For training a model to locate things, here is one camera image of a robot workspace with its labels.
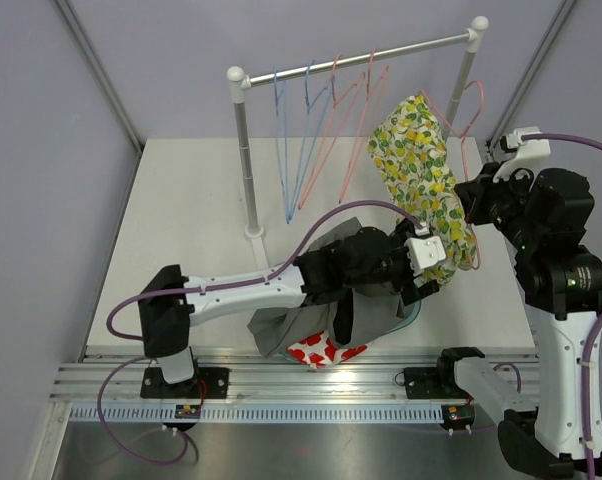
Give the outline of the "pink hanger with grey skirt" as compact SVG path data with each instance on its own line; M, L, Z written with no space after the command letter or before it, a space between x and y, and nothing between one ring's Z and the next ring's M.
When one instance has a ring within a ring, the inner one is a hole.
M342 204L345 200L349 185L351 183L352 177L357 167L358 160L363 150L365 142L364 133L366 132L367 128L370 127L372 121L374 120L374 117L377 114L379 103L384 95L388 78L390 75L390 69L388 66L383 67L381 73L377 77L373 75L373 67L376 55L376 50L373 50L368 60L368 67L365 75L365 101L362 107L361 115L359 117L356 136L350 153L346 173L339 192L339 204Z

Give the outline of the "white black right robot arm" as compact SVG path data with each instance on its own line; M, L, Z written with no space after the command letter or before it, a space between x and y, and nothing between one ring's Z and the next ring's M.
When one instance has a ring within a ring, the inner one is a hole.
M596 479L602 261L582 244L595 200L588 180L569 170L500 169L488 163L455 190L468 221L495 227L515 250L515 276L537 331L539 400L511 388L474 347L444 350L437 378L482 406L513 470L539 479L576 472Z

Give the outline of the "silver clothes rack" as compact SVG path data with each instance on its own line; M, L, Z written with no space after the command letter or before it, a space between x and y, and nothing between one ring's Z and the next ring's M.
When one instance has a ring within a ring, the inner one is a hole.
M312 61L306 66L298 66L256 76L248 75L242 68L238 66L232 66L227 70L226 78L229 82L230 93L234 107L239 158L243 180L243 192L247 213L245 237L252 247L252 252L257 266L266 267L268 265L268 260L263 242L264 228L259 223L257 213L256 190L253 179L248 121L246 114L247 91L259 86L283 82L285 80L291 80L294 78L305 78L323 72L332 74L338 69L349 68L356 65L362 65L364 63L371 63L373 60L387 60L422 51L434 50L456 44L463 44L465 46L463 60L461 62L456 83L454 85L451 98L448 102L445 115L441 119L441 122L443 123L442 134L445 138L447 138L452 132L452 124L455 120L458 107L462 99L465 82L469 79L474 57L480 48L481 42L485 32L488 30L488 27L489 20L487 17L477 16L472 20L470 27L467 28L463 33L431 40L423 40L410 45L373 51L370 53L350 57L338 56L333 61L327 61L323 63L316 63Z

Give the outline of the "lemon print skirt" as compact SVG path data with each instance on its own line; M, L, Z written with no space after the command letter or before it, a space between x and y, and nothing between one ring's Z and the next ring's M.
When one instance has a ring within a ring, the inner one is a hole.
M475 237L454 192L447 145L436 115L421 95L405 98L367 139L367 151L393 204L427 224L442 241L446 260L426 269L423 280L448 284L470 270L477 256Z

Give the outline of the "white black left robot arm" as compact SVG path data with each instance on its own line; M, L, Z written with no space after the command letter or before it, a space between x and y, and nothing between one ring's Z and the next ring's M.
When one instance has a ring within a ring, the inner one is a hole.
M248 329L265 358L296 347L311 362L360 350L438 292L425 273L445 258L442 240L425 224L404 220L385 233L351 218L272 270L189 279L169 265L138 303L144 353L163 384L191 385L199 372L190 328L238 313L251 314Z

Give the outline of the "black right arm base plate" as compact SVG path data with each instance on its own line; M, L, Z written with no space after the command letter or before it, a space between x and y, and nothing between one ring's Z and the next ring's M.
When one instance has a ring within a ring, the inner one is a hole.
M395 376L395 382L404 388L410 400L469 400L452 377L436 367L407 367Z

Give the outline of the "blue wire hanger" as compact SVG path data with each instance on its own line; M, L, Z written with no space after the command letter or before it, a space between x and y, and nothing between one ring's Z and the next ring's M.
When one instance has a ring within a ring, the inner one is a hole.
M290 224L294 218L298 207L301 190L305 185L306 176L309 169L310 160L314 153L317 137L320 127L323 125L324 118L327 112L329 103L329 86L325 84L315 93L310 92L309 77L310 70L314 66L315 61L312 60L304 73L304 106L305 118L304 129L301 138L299 156L297 162L297 170L294 179L294 188L290 194L287 203L286 221Z
M291 222L290 186L289 186L289 153L288 153L288 95L287 81L280 80L274 72L274 113L275 113L275 154L277 159L281 185L284 220Z

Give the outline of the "red poppy print skirt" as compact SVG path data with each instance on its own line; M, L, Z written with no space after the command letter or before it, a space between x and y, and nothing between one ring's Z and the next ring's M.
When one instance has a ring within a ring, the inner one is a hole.
M316 333L288 347L283 355L311 369L323 369L343 363L367 350L367 345L355 348L337 347L327 331Z

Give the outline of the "pink hanger with lemon skirt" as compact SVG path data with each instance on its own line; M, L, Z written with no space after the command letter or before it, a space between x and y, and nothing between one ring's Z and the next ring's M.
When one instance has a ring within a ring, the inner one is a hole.
M444 123L445 126L447 126L449 128L449 130L459 140L461 161L462 161L463 174L464 174L465 181L469 180L469 170L468 170L467 155L466 155L466 141L467 141L467 138L469 136L471 129L473 128L474 124L476 123L476 121L478 120L480 115L482 114L484 106L485 106L485 91L484 91L483 83L481 81L472 80L472 81L468 82L465 86L462 87L462 93L465 93L468 89L470 89L473 86L475 86L478 89L479 103L477 105L476 112L473 115L472 119L460 131L457 131L453 127L452 120L446 120L444 118L444 115L441 113L441 111L430 100L427 91L424 89L419 90L419 95L423 97L427 107L431 111L435 112L435 114L438 116L438 118Z

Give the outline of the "teal plastic basin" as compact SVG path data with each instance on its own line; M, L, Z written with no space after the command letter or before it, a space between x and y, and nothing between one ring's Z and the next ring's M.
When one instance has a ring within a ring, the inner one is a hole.
M369 297L359 293L334 306L302 308L293 313L293 325L306 326L311 320L315 325L308 334L290 335L279 348L279 353L286 358L283 352L288 347L324 331L337 347L369 347L374 341L409 326L420 309L419 302L404 305L398 296Z

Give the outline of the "grey skirt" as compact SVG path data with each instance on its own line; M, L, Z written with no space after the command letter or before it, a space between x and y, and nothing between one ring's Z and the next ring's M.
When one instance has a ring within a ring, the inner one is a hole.
M247 328L266 358L321 333L338 348L356 348L396 330L412 309L385 287L360 286L326 305L260 309Z

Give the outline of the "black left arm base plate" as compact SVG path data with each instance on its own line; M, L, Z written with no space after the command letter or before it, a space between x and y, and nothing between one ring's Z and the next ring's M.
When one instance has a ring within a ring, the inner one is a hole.
M143 399L226 399L230 370L222 367L199 368L190 380L169 384L159 367L144 370L140 388Z

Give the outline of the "pink hanger with poppy skirt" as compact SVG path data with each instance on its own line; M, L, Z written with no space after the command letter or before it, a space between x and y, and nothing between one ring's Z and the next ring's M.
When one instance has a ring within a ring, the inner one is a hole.
M337 63L341 60L342 55L338 54L332 64L330 73L330 97L329 106L330 112L325 124L319 148L312 161L310 177L306 185L303 187L300 199L297 203L297 209L302 210L309 200L317 180L322 173L327 160L335 146L336 140L340 137L343 128L345 127L352 109L360 96L362 87L366 82L367 74L365 72L359 74L353 83L345 88L341 93L337 92L336 88L336 70Z

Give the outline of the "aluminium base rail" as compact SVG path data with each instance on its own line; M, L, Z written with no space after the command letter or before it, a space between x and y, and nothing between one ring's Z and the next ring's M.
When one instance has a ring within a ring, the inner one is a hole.
M229 403L397 403L405 398L399 385L406 367L430 367L438 351L374 346L340 365L313 370L280 356L263 358L247 348L196 347L202 366L230 370ZM109 372L141 355L132 345L91 346L75 363L62 364L49 399L91 401Z

